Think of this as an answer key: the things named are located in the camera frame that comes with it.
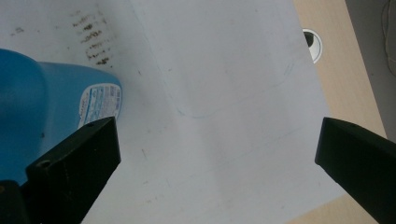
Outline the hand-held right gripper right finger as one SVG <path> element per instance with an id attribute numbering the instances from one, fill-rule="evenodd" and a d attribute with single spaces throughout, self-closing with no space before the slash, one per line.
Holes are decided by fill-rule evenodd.
<path id="1" fill-rule="evenodd" d="M 396 144 L 355 123 L 322 121 L 315 163 L 379 224 L 396 224 Z"/>

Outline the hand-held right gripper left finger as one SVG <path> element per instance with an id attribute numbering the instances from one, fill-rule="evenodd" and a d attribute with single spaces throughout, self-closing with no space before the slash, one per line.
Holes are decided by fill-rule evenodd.
<path id="1" fill-rule="evenodd" d="M 84 125 L 26 168 L 34 224 L 80 224 L 120 164 L 116 121 Z"/>

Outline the blue plastic bottle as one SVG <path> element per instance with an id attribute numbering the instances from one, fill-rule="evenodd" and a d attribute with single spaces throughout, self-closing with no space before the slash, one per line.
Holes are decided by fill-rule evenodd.
<path id="1" fill-rule="evenodd" d="M 121 99 L 107 72 L 0 49 L 0 180 L 24 183 L 30 163 L 82 126 L 116 118 Z"/>

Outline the white paper sheet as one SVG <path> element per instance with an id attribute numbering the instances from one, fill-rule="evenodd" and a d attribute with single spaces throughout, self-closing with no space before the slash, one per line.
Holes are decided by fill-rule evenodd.
<path id="1" fill-rule="evenodd" d="M 0 0 L 0 49 L 120 81 L 120 166 L 84 224 L 286 224 L 342 193 L 293 0 Z"/>

